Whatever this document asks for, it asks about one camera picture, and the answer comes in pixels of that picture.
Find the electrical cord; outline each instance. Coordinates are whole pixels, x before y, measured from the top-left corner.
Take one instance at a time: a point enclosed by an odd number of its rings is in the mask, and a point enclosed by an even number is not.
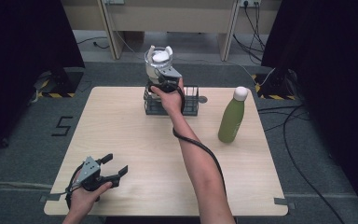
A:
[[[298,173],[303,177],[303,179],[307,182],[307,184],[319,195],[319,197],[324,201],[324,203],[331,209],[331,211],[334,213],[334,215],[338,218],[339,222],[344,224],[344,221],[342,220],[342,218],[339,216],[339,214],[337,213],[337,211],[334,209],[334,207],[325,199],[325,197],[322,195],[321,192],[319,192],[319,190],[317,190],[311,183],[310,181],[307,179],[307,177],[302,173],[302,171],[299,169],[298,165],[296,164],[295,159],[293,158],[292,152],[290,151],[289,145],[287,144],[287,138],[286,138],[286,124],[287,121],[290,119],[290,117],[292,117],[292,115],[303,105],[299,105],[298,107],[296,107],[286,118],[286,120],[283,123],[283,141],[284,141],[284,145],[286,147],[286,151],[290,157],[290,160],[292,161],[293,165],[295,166],[295,168],[297,169]]]
[[[82,44],[86,41],[93,40],[93,39],[106,39],[106,38],[107,38],[106,36],[96,36],[96,37],[88,38],[88,39],[82,40],[80,42],[77,42],[77,44]]]
[[[107,48],[109,48],[109,45],[106,46],[106,47],[101,47],[100,45],[97,44],[97,42],[93,42],[92,44],[93,44],[95,47],[98,47],[98,48],[100,48],[100,49],[107,49]]]
[[[46,185],[46,184],[0,181],[0,188],[2,187],[9,187],[13,189],[47,189],[47,190],[51,190],[52,188],[51,185]]]
[[[260,114],[260,115],[263,115],[263,114],[289,115],[288,113],[277,112],[277,111],[261,112],[261,113],[258,113],[258,114]],[[304,118],[301,118],[301,117],[300,117],[301,115],[304,115],[304,114],[307,114],[307,112],[304,112],[304,113],[301,113],[301,114],[298,114],[298,115],[292,115],[292,117],[294,117],[295,119],[311,120],[311,119],[304,119]]]
[[[284,124],[284,123],[275,125],[275,126],[270,127],[270,128],[267,128],[267,129],[264,130],[264,132],[268,132],[268,131],[271,131],[271,130],[276,129],[276,128],[278,128],[278,127],[281,127],[281,126],[283,126],[283,124]]]
[[[251,18],[249,17],[248,11],[246,10],[248,7],[248,1],[244,2],[244,10],[245,10],[245,15],[246,18],[248,19],[249,23],[251,24],[252,30],[254,31],[254,38],[259,42],[260,47],[262,48],[262,50],[264,50],[264,43],[261,40],[260,34],[258,33],[258,22],[260,19],[260,6],[258,5],[258,3],[255,3],[255,19],[256,19],[256,28],[254,27]]]
[[[81,168],[83,168],[83,164],[84,162],[81,163],[81,165],[79,165],[75,172],[72,174],[72,177],[71,177],[71,180],[69,181],[69,184],[68,184],[68,187],[66,187],[65,189],[65,192],[63,193],[60,193],[60,194],[65,194],[66,193],[66,197],[65,197],[65,200],[66,200],[66,204],[68,205],[68,208],[70,209],[71,208],[71,201],[72,201],[72,193],[79,189],[80,187],[76,188],[76,189],[72,189],[72,186],[74,184],[74,179],[75,179],[75,176],[77,174],[77,172],[79,172],[81,170]]]
[[[258,112],[266,111],[266,110],[275,110],[275,109],[285,109],[285,108],[296,108],[301,105],[285,105],[285,106],[276,106],[276,107],[270,107],[270,108],[262,108],[257,109]]]
[[[219,161],[217,160],[217,158],[215,157],[213,152],[209,148],[207,148],[205,145],[203,145],[201,142],[180,135],[179,133],[176,132],[176,130],[174,128],[172,128],[172,132],[173,132],[173,135],[175,137],[177,137],[177,138],[179,138],[181,140],[184,140],[184,141],[186,141],[188,143],[191,143],[193,145],[196,145],[197,147],[199,147],[199,148],[203,149],[204,151],[206,151],[212,157],[212,159],[214,160],[214,163],[216,163],[217,170],[219,170],[220,176],[222,177],[223,188],[225,190],[225,193],[227,193],[226,192],[226,183],[225,183],[225,178],[223,177],[222,168],[220,167]]]
[[[252,37],[252,41],[251,41],[250,48],[252,47],[254,40],[255,40],[255,35]],[[257,63],[257,62],[255,62],[255,61],[252,59],[252,57],[251,57],[251,56],[252,56],[252,55],[251,55],[251,54],[249,54],[249,59],[251,60],[251,62],[252,62],[252,63],[258,64],[258,65],[261,65],[261,59],[256,58],[258,61],[260,61],[260,63]]]
[[[256,58],[258,61],[261,62],[261,59],[251,52],[251,50],[256,50],[256,51],[262,52],[261,50],[252,49],[252,48],[250,48],[250,47],[247,47],[247,46],[245,46],[244,44],[242,44],[242,43],[238,40],[238,38],[237,38],[235,35],[233,35],[233,37],[234,37],[234,39],[237,41],[238,45],[240,45],[240,47],[241,47],[246,53],[252,55],[254,58]]]

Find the black cable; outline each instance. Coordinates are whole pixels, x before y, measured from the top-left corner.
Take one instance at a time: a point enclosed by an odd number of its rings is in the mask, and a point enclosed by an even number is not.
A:
[[[214,163],[216,163],[217,170],[219,170],[219,173],[222,176],[223,188],[225,189],[225,194],[227,194],[226,183],[225,183],[225,178],[223,177],[222,168],[220,167],[219,161],[217,160],[217,158],[215,157],[213,152],[209,148],[207,148],[205,145],[203,145],[201,142],[180,135],[179,133],[176,132],[176,130],[174,128],[172,128],[172,132],[175,137],[177,137],[181,140],[187,141],[188,143],[191,143],[193,145],[196,145],[197,147],[200,147],[201,149],[206,151],[212,157],[212,159],[214,160]]]
[[[262,108],[262,109],[258,109],[257,111],[265,111],[265,110],[274,110],[274,109],[284,109],[284,108],[296,108],[298,106],[302,106],[302,105],[285,105],[285,106],[277,106],[277,107],[270,107],[270,108]]]
[[[255,40],[255,34],[254,34],[254,36],[252,37],[252,41],[251,41],[250,47],[252,47],[254,40]],[[257,60],[260,61],[260,63],[256,63],[255,61],[253,61],[253,59],[252,59],[252,57],[251,57],[250,54],[249,54],[249,59],[251,60],[252,63],[259,64],[259,65],[261,64],[261,59],[257,58]]]
[[[325,197],[321,194],[321,192],[319,192],[319,190],[317,190],[311,183],[310,181],[305,177],[305,175],[302,173],[302,171],[299,169],[298,165],[296,164],[295,159],[293,158],[293,155],[289,149],[289,146],[287,144],[287,139],[286,139],[286,123],[287,121],[290,119],[290,117],[296,112],[296,110],[298,110],[301,106],[303,105],[299,105],[298,107],[296,107],[286,118],[286,120],[283,123],[283,140],[284,140],[284,145],[286,146],[286,150],[287,153],[290,157],[290,160],[292,161],[293,165],[295,166],[295,168],[297,169],[298,173],[304,178],[304,180],[307,182],[308,185],[310,185],[310,187],[319,195],[319,197],[325,202],[325,204],[331,209],[331,211],[334,213],[334,215],[336,215],[336,217],[338,218],[339,222],[344,224],[344,221],[342,220],[342,218],[339,216],[339,214],[337,213],[337,211],[334,209],[334,207],[325,199]]]
[[[233,35],[233,37],[234,37],[234,39],[237,41],[237,43],[240,45],[240,47],[241,47],[245,52],[247,52],[249,55],[252,55],[254,58],[256,58],[258,61],[261,62],[261,59],[260,59],[259,57],[257,57],[255,54],[253,54],[253,53],[251,52],[251,50],[256,50],[256,51],[259,51],[259,52],[263,52],[263,51],[258,50],[258,49],[252,49],[252,48],[250,48],[250,47],[247,47],[247,46],[245,46],[244,44],[242,44],[242,43],[237,39],[237,37],[236,37],[235,35]]]
[[[107,49],[107,48],[109,48],[109,45],[106,46],[106,47],[101,47],[100,45],[97,44],[97,42],[93,42],[93,44],[94,44],[95,47],[98,47],[98,48],[100,48],[100,49]]]
[[[251,18],[249,17],[249,14],[248,14],[248,11],[246,10],[246,8],[247,7],[244,8],[245,9],[245,15],[246,15],[246,18],[248,18],[249,23],[251,24],[252,30],[254,31],[254,38],[257,39],[257,41],[260,43],[260,45],[264,46],[264,43],[261,40],[260,35],[258,34],[258,18],[259,18],[259,16],[257,18],[257,8],[256,8],[256,26],[257,26],[256,28],[257,28],[257,30],[255,29],[255,27],[254,27],[254,25],[252,23]]]
[[[73,184],[74,184],[74,179],[75,179],[75,176],[77,174],[77,172],[79,170],[81,170],[81,168],[83,168],[83,163],[81,163],[81,165],[79,165],[75,172],[72,174],[72,177],[71,177],[71,180],[69,181],[69,184],[68,184],[68,187],[66,187],[65,189],[65,193],[66,193],[66,197],[65,197],[65,200],[66,200],[66,204],[68,205],[68,208],[70,209],[71,208],[71,201],[72,201],[72,192],[74,192],[76,189],[71,189]]]
[[[311,120],[311,119],[304,119],[304,118],[301,118],[300,116],[303,115],[303,114],[307,114],[308,112],[304,112],[304,113],[301,113],[301,114],[298,114],[298,115],[292,115],[292,117],[294,117],[295,119],[302,119],[302,120]],[[288,113],[283,113],[283,112],[277,112],[277,111],[270,111],[270,112],[261,112],[261,113],[258,113],[260,115],[263,115],[263,114],[281,114],[281,115],[289,115]]]
[[[270,127],[270,128],[267,128],[267,129],[264,130],[264,132],[268,132],[268,131],[271,131],[272,129],[276,129],[276,128],[278,128],[278,127],[281,127],[281,126],[283,126],[283,124],[284,124],[284,123],[275,125],[275,126]]]
[[[85,39],[85,40],[82,40],[80,42],[77,42],[77,44],[81,44],[81,43],[84,43],[86,41],[89,41],[89,40],[92,40],[92,39],[105,39],[107,38],[106,36],[97,36],[97,37],[93,37],[93,38],[88,38],[88,39]]]
[[[179,86],[176,86],[176,90],[179,92],[179,95],[182,98],[181,112],[183,114],[183,112],[185,111],[185,106],[186,106],[185,94],[183,93],[182,89]]]
[[[233,37],[234,37],[234,39],[237,41],[237,43],[241,46],[241,48],[245,48],[246,50],[258,51],[258,52],[261,52],[261,53],[264,52],[264,51],[261,50],[261,49],[253,49],[253,48],[250,48],[250,47],[248,47],[248,46],[242,44],[242,43],[237,39],[237,37],[236,37],[235,35],[233,35]]]
[[[255,2],[255,29],[256,29],[256,35],[258,37],[258,43],[260,44],[260,47],[262,50],[264,50],[264,43],[263,40],[261,40],[260,33],[258,32],[258,22],[260,21],[260,5],[258,2]]]

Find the table top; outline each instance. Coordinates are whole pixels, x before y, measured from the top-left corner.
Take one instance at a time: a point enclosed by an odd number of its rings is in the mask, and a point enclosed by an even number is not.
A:
[[[284,216],[287,206],[266,136],[250,93],[233,143],[218,140],[223,112],[235,88],[200,88],[208,101],[199,105],[196,117],[186,117],[200,141],[219,160],[226,180],[232,214]],[[108,153],[101,175],[115,175],[125,165],[129,171],[118,188],[108,190],[94,204],[90,215],[99,216],[198,216],[197,199],[187,175],[178,140],[168,116],[146,115],[141,87],[96,87],[92,90],[51,193],[63,192],[88,156],[94,160]],[[62,195],[48,201],[45,213],[66,215]]]

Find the wall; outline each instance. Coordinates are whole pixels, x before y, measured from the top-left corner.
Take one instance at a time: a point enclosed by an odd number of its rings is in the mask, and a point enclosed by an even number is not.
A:
[[[105,30],[99,0],[61,0],[72,30]]]
[[[276,15],[282,0],[261,0],[260,4],[260,20],[258,23],[259,33],[261,35],[269,35],[272,25],[275,22]],[[255,7],[248,7],[246,9],[249,18],[255,27]],[[252,26],[246,17],[244,7],[240,7],[237,21],[235,24],[234,34],[253,34]]]

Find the floor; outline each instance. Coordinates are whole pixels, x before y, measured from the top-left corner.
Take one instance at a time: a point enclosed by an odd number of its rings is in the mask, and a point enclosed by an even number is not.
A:
[[[119,60],[113,60],[110,48],[101,49],[93,44],[93,42],[96,42],[103,48],[108,46],[108,41],[104,38],[106,37],[105,31],[74,31],[74,34],[77,43],[96,37],[78,45],[85,62],[142,63],[145,61],[145,52],[151,45],[154,45],[159,47],[170,46],[173,50],[173,63],[260,65],[260,61],[245,53],[234,39],[231,43],[228,60],[222,62],[216,34],[148,32],[145,33],[143,42],[131,41],[126,43],[127,46],[124,47]],[[260,45],[258,42],[256,43],[252,35],[237,35],[237,38],[243,45],[261,50]],[[265,44],[268,36],[261,35],[260,39]],[[261,52],[253,51],[253,53],[258,58],[262,58]]]

